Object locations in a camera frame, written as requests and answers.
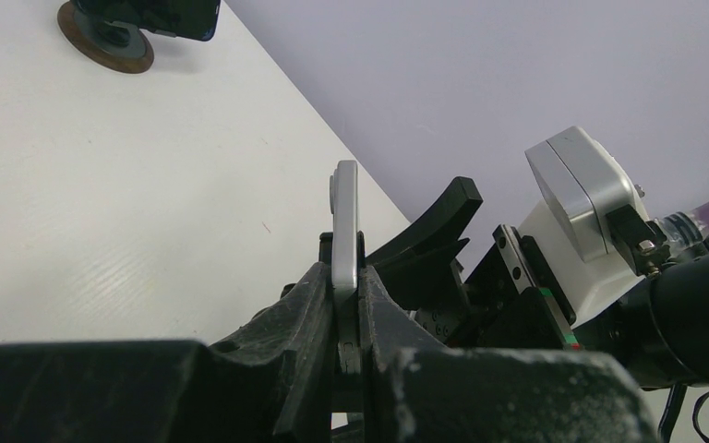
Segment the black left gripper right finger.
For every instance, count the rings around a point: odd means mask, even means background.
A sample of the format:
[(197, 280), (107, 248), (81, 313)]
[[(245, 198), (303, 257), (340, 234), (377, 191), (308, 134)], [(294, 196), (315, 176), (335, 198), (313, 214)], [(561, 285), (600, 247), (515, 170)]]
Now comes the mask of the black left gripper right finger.
[(358, 283), (368, 442), (654, 442), (636, 382), (585, 351), (451, 349)]

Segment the silver-edged black phone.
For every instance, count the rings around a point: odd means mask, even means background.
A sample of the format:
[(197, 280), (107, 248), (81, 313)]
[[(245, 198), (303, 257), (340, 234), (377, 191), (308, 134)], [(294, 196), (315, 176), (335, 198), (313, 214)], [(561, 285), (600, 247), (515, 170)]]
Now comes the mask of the silver-edged black phone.
[(339, 161), (330, 177), (332, 214), (331, 284), (337, 305), (343, 305), (357, 288), (358, 272), (358, 164)]

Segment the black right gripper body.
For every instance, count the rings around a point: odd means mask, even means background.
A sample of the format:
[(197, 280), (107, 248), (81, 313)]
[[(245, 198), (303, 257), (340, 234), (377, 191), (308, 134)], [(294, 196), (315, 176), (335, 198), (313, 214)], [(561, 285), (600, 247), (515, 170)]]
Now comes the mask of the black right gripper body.
[(415, 321), (451, 348), (580, 350), (584, 321), (611, 307), (641, 277), (655, 271), (655, 233), (648, 224), (619, 224), (617, 252), (603, 270), (564, 257), (558, 246), (541, 247), (536, 235), (512, 226), (495, 231), (495, 244), (467, 281), (456, 256), (466, 242), (446, 229), (417, 244), (421, 265), (432, 278), (414, 290)]

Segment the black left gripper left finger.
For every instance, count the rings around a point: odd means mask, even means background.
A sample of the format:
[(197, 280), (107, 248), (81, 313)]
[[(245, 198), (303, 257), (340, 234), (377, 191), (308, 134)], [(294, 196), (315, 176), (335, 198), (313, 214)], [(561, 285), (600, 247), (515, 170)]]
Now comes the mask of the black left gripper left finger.
[(0, 442), (326, 442), (330, 269), (211, 345), (0, 344)]

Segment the black round-base phone stand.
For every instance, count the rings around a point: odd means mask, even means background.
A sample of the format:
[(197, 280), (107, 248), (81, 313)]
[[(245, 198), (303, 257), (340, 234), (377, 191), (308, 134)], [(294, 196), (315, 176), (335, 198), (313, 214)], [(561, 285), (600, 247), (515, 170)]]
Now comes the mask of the black round-base phone stand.
[(273, 426), (274, 442), (363, 442), (365, 419), (357, 295), (337, 302), (330, 278), (306, 298), (292, 383)]

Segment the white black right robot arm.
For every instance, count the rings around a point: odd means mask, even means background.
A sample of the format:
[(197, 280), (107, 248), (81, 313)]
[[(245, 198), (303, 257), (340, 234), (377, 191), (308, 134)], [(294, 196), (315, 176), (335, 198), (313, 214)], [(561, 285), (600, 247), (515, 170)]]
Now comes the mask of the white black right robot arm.
[(606, 216), (627, 287), (591, 320), (552, 269), (537, 235), (501, 225), (467, 279), (457, 255), (482, 204), (475, 182), (454, 178), (415, 222), (367, 256), (392, 299), (452, 348), (601, 351), (645, 389), (709, 386), (709, 245), (677, 260), (655, 221), (624, 205)]

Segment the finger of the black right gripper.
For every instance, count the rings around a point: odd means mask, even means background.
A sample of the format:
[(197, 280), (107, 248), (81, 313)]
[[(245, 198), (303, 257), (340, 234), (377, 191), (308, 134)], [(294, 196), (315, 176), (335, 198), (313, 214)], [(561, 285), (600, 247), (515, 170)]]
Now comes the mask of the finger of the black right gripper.
[(419, 256), (457, 242), (482, 203), (473, 179), (463, 176), (453, 178), (418, 219), (370, 253), (367, 263), (386, 263), (407, 252)]
[(422, 253), (413, 248), (390, 251), (385, 245), (369, 255), (369, 264), (402, 309), (430, 309), (457, 298), (461, 285), (457, 256), (468, 243), (463, 238)]

